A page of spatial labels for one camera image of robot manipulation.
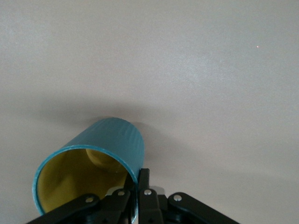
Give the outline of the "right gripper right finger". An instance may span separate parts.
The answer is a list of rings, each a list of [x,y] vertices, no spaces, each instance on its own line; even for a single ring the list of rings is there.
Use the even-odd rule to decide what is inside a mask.
[[[150,188],[150,170],[142,168],[138,179],[140,224],[238,224],[192,196],[177,192],[169,197]]]

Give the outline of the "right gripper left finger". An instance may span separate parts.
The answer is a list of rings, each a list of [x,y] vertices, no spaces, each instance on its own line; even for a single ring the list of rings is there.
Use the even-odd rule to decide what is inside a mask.
[[[30,224],[130,224],[135,216],[135,183],[127,177],[124,186],[100,199],[85,194],[29,221]]]

